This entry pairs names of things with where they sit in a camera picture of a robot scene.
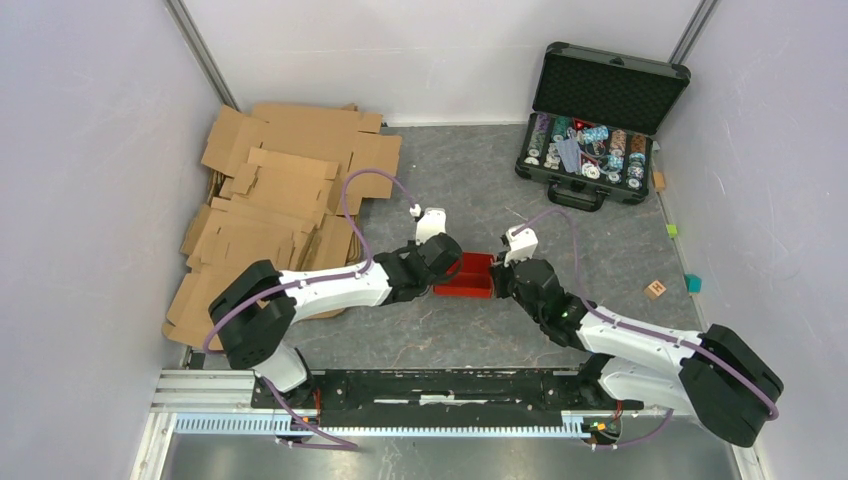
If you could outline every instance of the red box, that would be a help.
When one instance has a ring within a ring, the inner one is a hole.
[[[462,268],[450,282],[433,286],[433,293],[449,297],[491,298],[494,284],[489,267],[495,262],[495,256],[488,253],[463,252]],[[448,270],[448,275],[456,271],[457,264]]]

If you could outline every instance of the white poker chip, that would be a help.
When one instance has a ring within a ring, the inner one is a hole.
[[[581,172],[584,177],[589,177],[592,180],[601,178],[601,170],[591,163],[584,163]]]

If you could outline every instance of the concrete floor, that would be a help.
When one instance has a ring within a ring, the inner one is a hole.
[[[447,210],[448,233],[464,251],[502,250],[500,236],[552,204],[543,185],[520,179],[513,164],[524,126],[387,128],[403,136],[398,177],[422,207]],[[668,238],[656,194],[637,206],[607,202],[595,213],[573,211],[580,261],[592,300],[622,315],[672,328],[698,329],[683,270]],[[408,205],[395,189],[389,200],[366,201],[363,230],[374,252],[394,250],[414,234]],[[534,227],[536,257],[556,268],[574,291],[572,232],[558,216]],[[642,290],[659,280],[668,291],[649,300]],[[568,367],[586,354],[550,342],[510,300],[428,295],[410,303],[354,308],[295,324],[286,341],[311,368]],[[210,358],[206,368],[226,368]]]

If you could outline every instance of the red object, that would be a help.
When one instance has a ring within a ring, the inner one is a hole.
[[[495,256],[488,253],[463,252],[459,273],[450,282],[435,285],[433,293],[448,297],[491,298],[494,284],[489,267],[494,262]],[[448,275],[453,274],[457,266],[454,264]]]

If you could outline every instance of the teal cube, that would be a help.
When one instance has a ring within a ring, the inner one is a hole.
[[[689,293],[701,293],[701,277],[694,273],[687,273],[683,275],[683,279],[686,281],[686,290],[689,290]]]

